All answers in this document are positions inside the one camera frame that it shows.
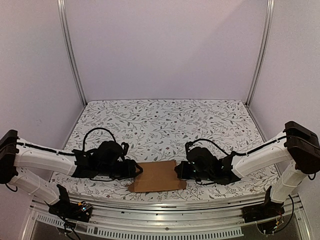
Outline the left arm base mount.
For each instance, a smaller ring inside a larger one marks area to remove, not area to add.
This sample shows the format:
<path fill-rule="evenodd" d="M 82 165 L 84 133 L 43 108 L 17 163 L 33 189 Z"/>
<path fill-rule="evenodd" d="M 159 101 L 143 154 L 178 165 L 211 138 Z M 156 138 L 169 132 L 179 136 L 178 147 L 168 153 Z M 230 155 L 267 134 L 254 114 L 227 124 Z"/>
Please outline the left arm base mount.
<path fill-rule="evenodd" d="M 78 203 L 70 202 L 69 200 L 59 200 L 57 203 L 49 206 L 49 213 L 58 216 L 63 220 L 75 220 L 88 223 L 93 205 L 85 201 Z"/>

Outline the brown cardboard paper box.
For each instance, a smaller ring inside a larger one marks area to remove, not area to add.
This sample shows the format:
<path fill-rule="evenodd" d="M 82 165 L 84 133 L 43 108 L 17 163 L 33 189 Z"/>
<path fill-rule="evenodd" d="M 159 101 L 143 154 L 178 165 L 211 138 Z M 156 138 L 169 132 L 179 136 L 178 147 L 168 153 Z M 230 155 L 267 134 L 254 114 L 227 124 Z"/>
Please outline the brown cardboard paper box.
<path fill-rule="evenodd" d="M 138 165 L 143 172 L 128 186 L 128 191 L 132 193 L 166 192 L 187 187 L 187 182 L 177 177 L 175 160 L 143 162 Z"/>

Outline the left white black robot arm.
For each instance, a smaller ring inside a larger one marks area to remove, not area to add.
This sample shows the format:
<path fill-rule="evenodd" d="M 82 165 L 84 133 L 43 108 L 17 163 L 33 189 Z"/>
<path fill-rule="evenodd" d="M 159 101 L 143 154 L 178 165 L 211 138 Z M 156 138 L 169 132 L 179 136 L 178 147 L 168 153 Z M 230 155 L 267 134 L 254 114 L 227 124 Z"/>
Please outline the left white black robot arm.
<path fill-rule="evenodd" d="M 42 199 L 63 216 L 74 213 L 63 187 L 49 183 L 29 168 L 58 172 L 72 178 L 93 179 L 108 177 L 110 181 L 135 178 L 143 168 L 132 159 L 126 159 L 129 145 L 114 139 L 102 142 L 99 147 L 71 151 L 49 148 L 18 137 L 9 130 L 0 140 L 0 182 L 26 191 Z"/>

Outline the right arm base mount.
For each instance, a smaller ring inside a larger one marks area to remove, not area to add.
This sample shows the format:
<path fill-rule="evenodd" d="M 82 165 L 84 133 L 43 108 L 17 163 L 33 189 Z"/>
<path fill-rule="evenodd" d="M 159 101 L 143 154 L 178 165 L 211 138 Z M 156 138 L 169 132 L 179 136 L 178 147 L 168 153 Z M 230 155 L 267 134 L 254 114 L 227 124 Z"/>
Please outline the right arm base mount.
<path fill-rule="evenodd" d="M 245 223 L 256 222 L 283 215 L 284 203 L 266 201 L 260 204 L 245 206 L 241 209 Z"/>

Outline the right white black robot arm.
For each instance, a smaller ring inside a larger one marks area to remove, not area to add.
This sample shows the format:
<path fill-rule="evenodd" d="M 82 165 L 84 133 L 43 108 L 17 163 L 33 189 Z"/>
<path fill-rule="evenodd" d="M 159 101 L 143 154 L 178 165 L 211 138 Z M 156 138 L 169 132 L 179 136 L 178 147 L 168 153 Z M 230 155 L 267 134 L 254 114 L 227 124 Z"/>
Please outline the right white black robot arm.
<path fill-rule="evenodd" d="M 218 159 L 207 148 L 185 144 L 186 160 L 174 168 L 182 180 L 204 180 L 208 184 L 229 185 L 247 175 L 280 162 L 290 164 L 267 193 L 259 206 L 262 218 L 269 218 L 299 184 L 309 175 L 320 171 L 320 142 L 316 133 L 289 121 L 284 130 L 262 145 L 248 151 L 232 151 Z"/>

